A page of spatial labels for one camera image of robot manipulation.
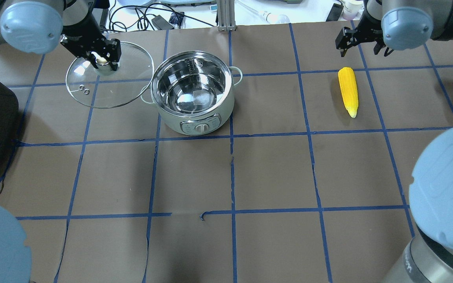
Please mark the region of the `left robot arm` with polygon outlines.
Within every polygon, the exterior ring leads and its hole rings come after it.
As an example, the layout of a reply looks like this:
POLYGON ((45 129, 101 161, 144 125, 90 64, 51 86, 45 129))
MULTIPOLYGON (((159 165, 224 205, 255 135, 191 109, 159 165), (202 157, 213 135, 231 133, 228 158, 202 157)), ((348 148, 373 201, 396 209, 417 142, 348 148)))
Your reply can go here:
POLYGON ((93 0, 0 0, 0 45, 36 54, 62 45, 97 71, 115 72, 121 42, 102 34, 94 7, 93 0))

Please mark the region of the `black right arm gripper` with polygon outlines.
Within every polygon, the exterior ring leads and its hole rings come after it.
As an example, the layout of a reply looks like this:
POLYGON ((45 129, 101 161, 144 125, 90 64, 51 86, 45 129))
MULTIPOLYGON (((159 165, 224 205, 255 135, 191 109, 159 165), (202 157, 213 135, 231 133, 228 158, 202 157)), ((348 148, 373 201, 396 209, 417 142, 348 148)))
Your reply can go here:
POLYGON ((345 56, 347 51, 361 43, 375 42, 374 54, 378 55, 383 50, 383 57, 387 57, 394 52, 384 43, 381 20, 370 14, 363 14, 358 26, 355 28, 343 27, 336 37, 336 49, 341 56, 345 56))

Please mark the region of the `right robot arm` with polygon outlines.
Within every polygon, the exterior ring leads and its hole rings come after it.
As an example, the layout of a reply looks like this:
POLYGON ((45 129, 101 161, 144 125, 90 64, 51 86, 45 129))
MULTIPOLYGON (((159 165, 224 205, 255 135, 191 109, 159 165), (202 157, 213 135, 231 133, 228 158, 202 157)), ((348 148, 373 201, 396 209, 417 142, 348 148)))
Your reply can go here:
POLYGON ((365 0, 357 27, 343 27, 335 46, 345 56, 349 48, 374 42, 374 54, 385 48, 413 50, 428 40, 453 40, 453 0, 365 0))

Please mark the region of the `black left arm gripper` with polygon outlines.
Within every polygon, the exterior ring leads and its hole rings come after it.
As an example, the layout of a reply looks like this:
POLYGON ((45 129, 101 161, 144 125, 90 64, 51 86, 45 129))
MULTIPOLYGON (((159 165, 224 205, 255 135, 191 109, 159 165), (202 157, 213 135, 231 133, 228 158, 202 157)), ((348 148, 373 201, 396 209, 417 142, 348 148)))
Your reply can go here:
POLYGON ((118 39, 107 39, 94 16, 86 16, 80 22, 64 26, 61 45, 77 58, 90 62, 98 68, 97 58, 102 58, 101 64, 108 63, 112 72, 119 69, 121 43, 118 39))

